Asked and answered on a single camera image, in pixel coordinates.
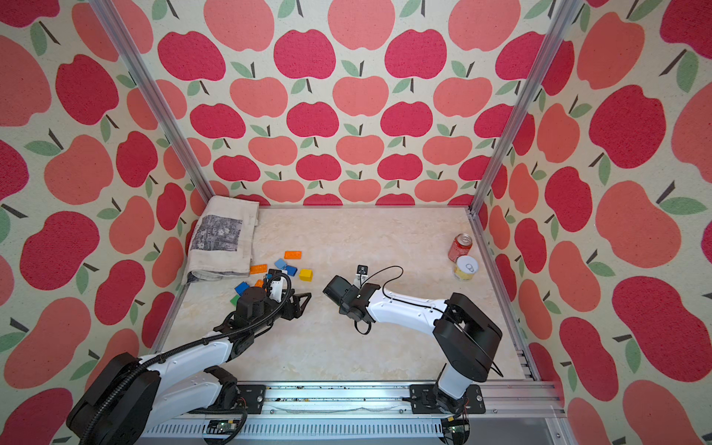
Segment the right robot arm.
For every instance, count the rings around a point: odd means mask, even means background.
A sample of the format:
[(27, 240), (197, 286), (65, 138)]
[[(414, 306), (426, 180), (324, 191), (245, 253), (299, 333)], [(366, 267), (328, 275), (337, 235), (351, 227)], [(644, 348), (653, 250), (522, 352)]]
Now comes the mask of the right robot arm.
[(358, 287), (341, 276), (331, 279), (324, 294), (356, 324), (396, 324), (437, 341), (447, 365), (426, 397), (428, 408), (461, 415), (469, 387), (486, 382), (491, 370), (499, 370), (494, 357), (502, 330), (464, 294), (454, 293), (447, 300), (421, 299), (370, 283)]

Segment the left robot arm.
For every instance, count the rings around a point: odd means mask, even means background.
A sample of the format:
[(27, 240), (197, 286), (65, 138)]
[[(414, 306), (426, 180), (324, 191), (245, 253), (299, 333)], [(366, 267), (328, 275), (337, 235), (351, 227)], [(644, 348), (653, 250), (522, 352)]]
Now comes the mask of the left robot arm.
[(168, 352), (112, 358), (68, 414), (66, 425), (83, 444), (134, 444), (174, 417), (226, 415), (223, 443), (261, 411), (262, 387), (245, 388), (224, 364), (250, 348), (278, 319), (300, 318), (312, 298), (286, 287), (250, 287), (235, 309), (201, 339)]

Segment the yellow lego brick far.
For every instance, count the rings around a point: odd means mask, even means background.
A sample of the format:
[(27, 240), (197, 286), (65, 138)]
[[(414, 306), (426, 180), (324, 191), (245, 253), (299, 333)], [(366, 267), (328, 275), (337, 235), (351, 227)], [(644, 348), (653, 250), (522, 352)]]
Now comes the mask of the yellow lego brick far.
[(301, 269), (299, 273), (299, 278), (304, 282), (313, 281), (313, 270), (311, 269)]

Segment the orange lego brick far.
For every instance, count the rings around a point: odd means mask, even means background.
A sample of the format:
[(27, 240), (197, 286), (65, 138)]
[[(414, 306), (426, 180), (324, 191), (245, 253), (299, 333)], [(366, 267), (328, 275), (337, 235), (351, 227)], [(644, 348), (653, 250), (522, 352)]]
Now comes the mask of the orange lego brick far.
[(302, 252), (299, 250), (288, 250), (284, 254), (285, 260), (300, 260), (302, 258)]

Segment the dark blue lego brick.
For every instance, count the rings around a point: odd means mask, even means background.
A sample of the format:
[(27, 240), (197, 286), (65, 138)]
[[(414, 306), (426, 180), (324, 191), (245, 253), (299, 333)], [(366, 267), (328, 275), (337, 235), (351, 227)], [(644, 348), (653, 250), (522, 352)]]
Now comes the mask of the dark blue lego brick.
[(235, 287), (235, 292), (237, 295), (242, 296), (247, 289), (250, 288), (250, 285), (247, 282), (242, 282), (239, 284), (237, 287)]

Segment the folded beige towel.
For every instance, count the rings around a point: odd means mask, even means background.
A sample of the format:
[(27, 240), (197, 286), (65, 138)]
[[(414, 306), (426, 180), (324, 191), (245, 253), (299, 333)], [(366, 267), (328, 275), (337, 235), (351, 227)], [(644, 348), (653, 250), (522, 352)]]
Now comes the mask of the folded beige towel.
[(214, 196), (188, 243), (184, 285), (250, 275), (260, 204)]

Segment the yellow tin can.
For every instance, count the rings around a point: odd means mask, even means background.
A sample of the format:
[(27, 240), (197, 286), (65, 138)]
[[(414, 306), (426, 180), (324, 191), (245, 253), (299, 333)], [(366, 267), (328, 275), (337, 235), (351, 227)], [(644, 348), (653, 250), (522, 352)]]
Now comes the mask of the yellow tin can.
[(469, 255), (458, 257), (454, 263), (454, 275), (462, 281), (472, 280), (478, 269), (478, 261)]

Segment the red soda can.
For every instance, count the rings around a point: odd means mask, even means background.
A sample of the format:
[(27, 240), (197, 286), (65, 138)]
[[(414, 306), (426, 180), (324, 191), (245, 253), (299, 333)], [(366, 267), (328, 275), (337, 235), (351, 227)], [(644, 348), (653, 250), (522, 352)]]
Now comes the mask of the red soda can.
[(469, 234), (458, 234), (454, 238), (454, 241), (452, 241), (452, 246), (448, 252), (448, 259), (453, 263), (456, 263), (460, 257), (467, 256), (469, 254), (472, 246), (473, 239)]

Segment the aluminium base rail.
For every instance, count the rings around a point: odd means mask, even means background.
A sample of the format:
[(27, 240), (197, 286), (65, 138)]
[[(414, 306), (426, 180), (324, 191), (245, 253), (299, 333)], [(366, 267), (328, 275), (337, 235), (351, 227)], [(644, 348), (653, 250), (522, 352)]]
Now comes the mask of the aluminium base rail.
[(273, 382), (238, 415), (182, 415), (141, 444), (573, 444), (554, 385), (495, 380), (469, 389), (459, 415), (426, 411), (423, 382)]

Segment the left frame post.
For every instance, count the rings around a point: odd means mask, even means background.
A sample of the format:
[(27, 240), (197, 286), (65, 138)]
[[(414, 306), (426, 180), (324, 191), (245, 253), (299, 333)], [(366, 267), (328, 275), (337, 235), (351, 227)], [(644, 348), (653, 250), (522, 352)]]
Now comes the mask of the left frame post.
[(148, 107), (157, 118), (164, 135), (172, 144), (177, 157), (187, 170), (187, 175), (204, 202), (208, 203), (214, 196), (214, 190), (202, 172), (200, 163), (189, 142), (180, 130), (164, 94), (146, 67), (142, 55), (135, 45), (131, 33), (123, 23), (118, 9), (116, 9), (112, 1), (92, 0), (89, 4), (96, 16), (98, 16), (113, 46), (122, 57), (128, 72), (133, 75)]

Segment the frame post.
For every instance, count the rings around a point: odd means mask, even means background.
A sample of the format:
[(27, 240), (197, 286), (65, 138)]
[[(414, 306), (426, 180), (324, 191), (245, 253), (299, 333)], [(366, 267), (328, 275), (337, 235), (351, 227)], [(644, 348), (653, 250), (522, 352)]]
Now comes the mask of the frame post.
[(135, 45), (131, 33), (123, 23), (118, 9), (116, 9), (112, 1), (92, 0), (89, 4), (96, 16), (98, 16), (113, 46), (122, 57), (128, 72), (133, 75), (148, 107), (157, 118), (164, 135), (172, 144), (177, 157), (187, 170), (187, 175), (204, 202), (208, 203), (214, 196), (214, 190), (202, 172), (200, 163), (189, 142), (180, 130), (164, 94), (146, 67), (142, 55)]
[(584, 2), (579, 0), (557, 2), (559, 7), (554, 11), (552, 22), (533, 61), (530, 74), (525, 83), (523, 83), (522, 90), (517, 96), (517, 102), (515, 102), (502, 136), (495, 144), (484, 177), (479, 181), (476, 195), (468, 208), (467, 216), (470, 220), (474, 221), (478, 216), (479, 208), (484, 203), (487, 193), (491, 191), (491, 186), (502, 166), (505, 154), (513, 146), (514, 139), (528, 114), (530, 104), (535, 100), (539, 92), (543, 92), (543, 79), (551, 68), (557, 51), (567, 36), (577, 11), (583, 4)]

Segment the right frame post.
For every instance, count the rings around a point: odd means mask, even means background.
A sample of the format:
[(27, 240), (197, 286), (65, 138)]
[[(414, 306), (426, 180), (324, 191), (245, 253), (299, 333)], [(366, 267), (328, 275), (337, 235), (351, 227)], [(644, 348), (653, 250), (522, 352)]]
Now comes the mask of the right frame post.
[(517, 102), (515, 102), (502, 136), (495, 144), (484, 177), (479, 181), (476, 195), (468, 208), (467, 216), (470, 220), (474, 221), (478, 216), (479, 208), (484, 203), (487, 193), (491, 191), (491, 186), (502, 166), (505, 154), (513, 146), (514, 139), (528, 114), (530, 104), (535, 100), (539, 92), (543, 92), (543, 79), (551, 68), (557, 51), (567, 36), (577, 11), (583, 4), (584, 2), (579, 0), (557, 2), (559, 7), (554, 11), (552, 22), (533, 61), (530, 74), (525, 83), (523, 83), (522, 90), (517, 96)]

